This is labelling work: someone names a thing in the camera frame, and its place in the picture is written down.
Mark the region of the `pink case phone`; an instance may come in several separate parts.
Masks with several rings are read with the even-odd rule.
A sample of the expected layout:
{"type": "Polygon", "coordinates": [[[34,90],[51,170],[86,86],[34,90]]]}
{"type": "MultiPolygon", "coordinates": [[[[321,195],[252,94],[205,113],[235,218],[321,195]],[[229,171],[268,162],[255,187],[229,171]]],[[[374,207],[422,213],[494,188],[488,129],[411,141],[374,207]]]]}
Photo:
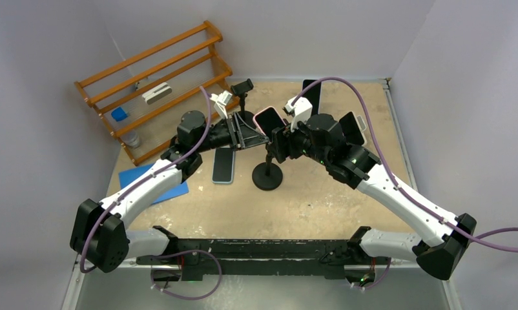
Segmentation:
{"type": "Polygon", "coordinates": [[[273,131],[284,128],[286,122],[273,106],[268,106],[253,116],[256,127],[265,134],[270,141],[273,140],[273,131]]]}

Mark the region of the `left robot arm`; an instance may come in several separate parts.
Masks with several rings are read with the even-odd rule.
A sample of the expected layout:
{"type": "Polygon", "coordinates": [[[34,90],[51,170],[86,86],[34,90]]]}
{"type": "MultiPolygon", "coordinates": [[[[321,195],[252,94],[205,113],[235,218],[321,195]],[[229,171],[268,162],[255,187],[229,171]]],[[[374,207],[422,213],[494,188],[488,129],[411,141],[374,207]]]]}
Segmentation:
{"type": "Polygon", "coordinates": [[[81,256],[81,268],[90,262],[104,273],[124,260],[153,256],[161,264],[177,258],[178,247],[160,229],[128,231],[131,223],[155,200],[181,185],[202,164],[201,152],[220,147],[242,150],[266,144],[267,136],[241,124],[237,113],[216,124],[198,111],[186,112],[172,145],[151,168],[117,193],[99,202],[91,199],[78,207],[70,248],[81,256]]]}

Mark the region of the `black phone stand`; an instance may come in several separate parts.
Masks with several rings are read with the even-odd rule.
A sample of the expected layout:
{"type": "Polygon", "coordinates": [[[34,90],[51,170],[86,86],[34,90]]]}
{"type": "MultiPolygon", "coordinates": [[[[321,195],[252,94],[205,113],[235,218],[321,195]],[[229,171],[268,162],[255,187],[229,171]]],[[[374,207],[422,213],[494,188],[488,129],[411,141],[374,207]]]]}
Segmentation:
{"type": "Polygon", "coordinates": [[[273,191],[282,184],[283,172],[279,166],[273,163],[275,154],[272,144],[267,144],[265,149],[267,151],[265,161],[253,169],[252,181],[260,190],[273,191]]]}
{"type": "Polygon", "coordinates": [[[246,79],[243,82],[240,82],[235,85],[231,85],[230,89],[234,96],[238,97],[240,112],[239,115],[242,119],[246,120],[247,116],[253,116],[253,113],[246,111],[245,109],[245,99],[248,96],[248,92],[254,88],[253,82],[251,79],[246,79]]]}

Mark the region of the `light blue case phone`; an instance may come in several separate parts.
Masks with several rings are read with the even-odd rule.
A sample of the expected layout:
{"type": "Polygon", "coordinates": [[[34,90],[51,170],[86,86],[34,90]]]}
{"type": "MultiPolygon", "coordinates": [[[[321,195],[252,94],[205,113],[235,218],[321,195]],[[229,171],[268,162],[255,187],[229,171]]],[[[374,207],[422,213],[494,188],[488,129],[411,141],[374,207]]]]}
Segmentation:
{"type": "Polygon", "coordinates": [[[235,151],[229,147],[218,148],[214,152],[212,182],[231,184],[234,178],[235,151]]]}

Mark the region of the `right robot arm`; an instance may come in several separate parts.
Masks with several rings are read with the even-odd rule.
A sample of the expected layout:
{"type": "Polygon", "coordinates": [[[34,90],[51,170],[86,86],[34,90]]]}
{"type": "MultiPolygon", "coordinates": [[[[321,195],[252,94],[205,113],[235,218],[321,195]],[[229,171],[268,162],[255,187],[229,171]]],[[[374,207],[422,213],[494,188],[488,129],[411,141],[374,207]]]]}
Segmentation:
{"type": "Polygon", "coordinates": [[[470,242],[477,222],[467,213],[445,211],[401,182],[380,158],[361,144],[362,133],[352,112],[340,120],[317,114],[296,127],[272,131],[269,147],[279,162],[306,156],[321,164],[336,181],[381,203],[407,223],[412,233],[361,227],[348,245],[357,263],[370,257],[416,262],[429,275],[449,280],[470,242]]]}

